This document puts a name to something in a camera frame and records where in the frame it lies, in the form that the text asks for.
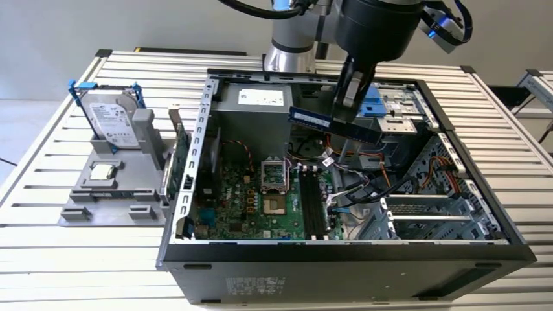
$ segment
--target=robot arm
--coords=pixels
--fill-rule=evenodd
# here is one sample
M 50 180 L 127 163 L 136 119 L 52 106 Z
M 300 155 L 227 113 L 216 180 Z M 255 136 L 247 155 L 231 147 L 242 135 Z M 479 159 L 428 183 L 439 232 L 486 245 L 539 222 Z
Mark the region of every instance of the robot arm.
M 404 54 L 418 27 L 451 52 L 472 36 L 472 18 L 455 0 L 466 25 L 442 0 L 274 0 L 263 10 L 239 0 L 219 0 L 234 9 L 274 19 L 267 71 L 315 73 L 314 43 L 336 43 L 348 53 L 336 86 L 334 117 L 358 115 L 380 62 Z

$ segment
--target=slotted aluminum surface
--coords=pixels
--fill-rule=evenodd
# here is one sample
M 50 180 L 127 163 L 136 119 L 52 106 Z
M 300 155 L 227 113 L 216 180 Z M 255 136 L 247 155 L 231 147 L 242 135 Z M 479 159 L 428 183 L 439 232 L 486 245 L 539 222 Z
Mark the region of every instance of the slotted aluminum surface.
M 168 105 L 182 105 L 183 121 L 192 130 L 210 67 L 259 70 L 262 61 L 259 57 L 114 52 L 95 59 L 82 80 L 123 86 L 138 81 L 147 106 L 155 110 L 155 127 L 164 137 L 174 137 Z M 336 75 L 340 63 L 320 61 L 318 68 Z M 452 304 L 426 302 L 418 308 L 553 310 L 551 158 L 478 75 L 459 67 L 383 64 L 378 76 L 427 81 L 539 258 L 531 267 Z M 7 225 L 0 228 L 0 301 L 11 302 L 0 310 L 184 310 L 188 302 L 171 274 L 155 268 L 162 228 L 56 227 L 92 150 L 91 135 L 83 112 L 68 98 L 0 189 L 0 224 Z M 392 308 L 360 303 L 259 307 Z M 414 307 L 396 304 L 394 309 Z
M 544 75 L 544 80 L 552 86 L 553 89 L 553 71 L 540 71 L 540 73 Z

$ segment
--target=hard drive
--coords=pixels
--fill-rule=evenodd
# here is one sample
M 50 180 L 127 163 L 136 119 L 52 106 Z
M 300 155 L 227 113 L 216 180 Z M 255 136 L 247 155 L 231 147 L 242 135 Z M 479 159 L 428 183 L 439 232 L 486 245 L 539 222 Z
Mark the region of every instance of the hard drive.
M 139 84 L 132 86 L 100 86 L 83 82 L 70 93 L 86 114 L 95 138 L 107 140 L 118 149 L 140 149 L 140 133 L 132 124 L 136 109 L 146 108 Z

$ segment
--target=orange wire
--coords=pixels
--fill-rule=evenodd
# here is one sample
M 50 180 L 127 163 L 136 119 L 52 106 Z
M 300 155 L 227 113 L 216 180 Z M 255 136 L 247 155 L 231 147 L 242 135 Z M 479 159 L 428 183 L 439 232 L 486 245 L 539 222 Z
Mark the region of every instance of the orange wire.
M 423 183 L 420 189 L 424 189 L 426 186 L 428 185 L 428 183 L 431 182 L 431 177 L 432 177 L 432 174 L 435 173 L 435 166 L 432 165 L 435 163 L 435 160 L 438 160 L 442 163 L 442 165 L 444 165 L 444 163 L 446 164 L 447 163 L 451 164 L 451 161 L 446 157 L 434 156 L 431 158 L 431 162 L 430 162 L 430 174 L 427 175 L 427 179 L 424 180 L 424 183 Z M 451 187 L 454 188 L 454 191 L 456 193 L 460 193 L 462 192 L 462 189 L 459 188 L 459 184 L 456 182 L 455 177 L 448 172 L 444 172 L 444 173 L 446 173 L 446 175 L 448 177 L 448 180 L 450 180 L 450 183 L 451 183 Z
M 387 174 L 387 169 L 384 168 L 384 162 L 380 162 L 380 169 L 383 170 L 383 175 L 384 175 L 384 178 L 387 179 L 387 184 L 388 184 L 388 187 L 391 187 L 391 186 L 392 186 L 392 184 L 390 183 L 388 174 Z
M 443 156 L 438 156 L 438 157 L 440 159 L 443 159 L 447 164 L 450 164 L 450 165 L 452 164 L 452 162 L 450 161 L 450 159 L 447 157 L 443 157 Z M 460 186 L 458 184 L 458 180 L 454 177 L 454 174 L 451 172 L 447 172 L 447 175 L 448 175 L 448 178 L 450 178 L 451 185 L 454 187 L 454 191 L 456 191 L 458 193 L 460 193 L 462 192 L 462 188 L 460 188 Z

